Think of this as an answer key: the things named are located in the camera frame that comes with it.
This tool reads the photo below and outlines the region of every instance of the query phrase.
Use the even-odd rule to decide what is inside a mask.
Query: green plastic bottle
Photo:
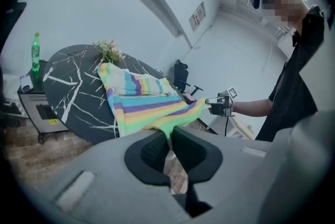
[[[40,33],[35,33],[33,44],[31,46],[32,71],[40,70]]]

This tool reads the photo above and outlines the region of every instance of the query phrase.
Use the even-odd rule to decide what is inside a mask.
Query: garment
[[[131,73],[111,63],[101,64],[98,74],[121,137],[154,128],[171,142],[173,128],[196,120],[204,109],[204,98],[187,105],[166,78]]]
[[[279,130],[293,127],[298,121],[317,111],[299,72],[323,42],[324,25],[320,8],[312,6],[303,19],[301,37],[297,32],[293,35],[295,49],[291,58],[284,64],[269,96],[273,106],[256,140],[272,141]]]

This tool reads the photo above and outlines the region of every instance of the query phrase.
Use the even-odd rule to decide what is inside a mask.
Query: striped towel
[[[121,137],[154,128],[171,143],[173,128],[196,120],[204,109],[204,98],[187,105],[166,78],[131,73],[111,63],[101,64],[98,74]]]

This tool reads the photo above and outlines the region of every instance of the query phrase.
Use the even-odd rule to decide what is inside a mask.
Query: man
[[[277,20],[296,29],[292,39],[295,49],[268,99],[234,102],[232,111],[253,117],[267,116],[256,139],[272,141],[279,130],[293,127],[317,111],[299,72],[323,42],[324,27],[329,26],[325,26],[320,8],[309,8],[305,0],[262,0],[262,3]],[[332,19],[333,14],[328,19],[329,25]]]

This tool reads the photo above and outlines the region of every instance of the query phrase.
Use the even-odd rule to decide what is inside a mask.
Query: tabletop
[[[69,46],[50,58],[43,77],[44,91],[53,112],[78,137],[93,144],[119,137],[105,88],[97,74],[102,62],[105,61],[93,45]],[[130,72],[163,78],[157,70],[127,54],[114,64]]]

